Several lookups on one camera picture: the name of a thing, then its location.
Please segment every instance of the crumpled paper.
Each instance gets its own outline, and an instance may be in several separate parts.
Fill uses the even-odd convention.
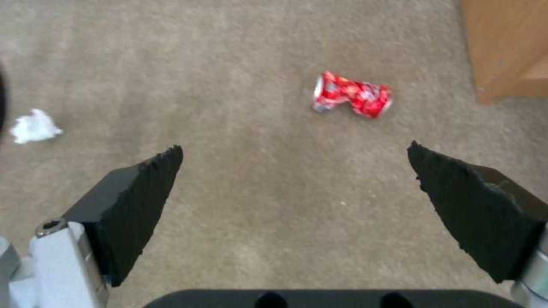
[[[55,125],[52,118],[40,109],[31,109],[31,116],[21,116],[16,124],[9,130],[15,137],[13,142],[25,144],[30,141],[42,141],[54,138],[63,133],[63,130]]]

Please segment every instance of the floor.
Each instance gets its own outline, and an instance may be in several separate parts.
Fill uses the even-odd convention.
[[[0,149],[0,234],[21,253],[109,170],[185,161],[110,307],[190,288],[455,288],[507,296],[419,190],[412,140],[548,200],[548,103],[477,105],[457,0],[0,0],[8,121],[65,130]],[[382,118],[311,111],[332,70],[387,83]]]

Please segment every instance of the trash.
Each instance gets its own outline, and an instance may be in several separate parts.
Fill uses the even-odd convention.
[[[32,116],[21,116],[17,123],[9,130],[15,137],[13,142],[25,144],[29,141],[41,141],[51,139],[63,133],[63,130],[55,126],[52,118],[40,109],[31,109]]]
[[[315,111],[328,111],[347,101],[355,113],[377,118],[392,105],[392,91],[384,84],[352,81],[329,71],[318,78],[312,104]]]

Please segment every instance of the crumpled can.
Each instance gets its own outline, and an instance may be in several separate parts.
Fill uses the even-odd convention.
[[[349,102],[355,113],[369,117],[380,117],[392,106],[392,91],[387,85],[352,81],[329,71],[316,82],[312,108],[324,112],[337,105]]]

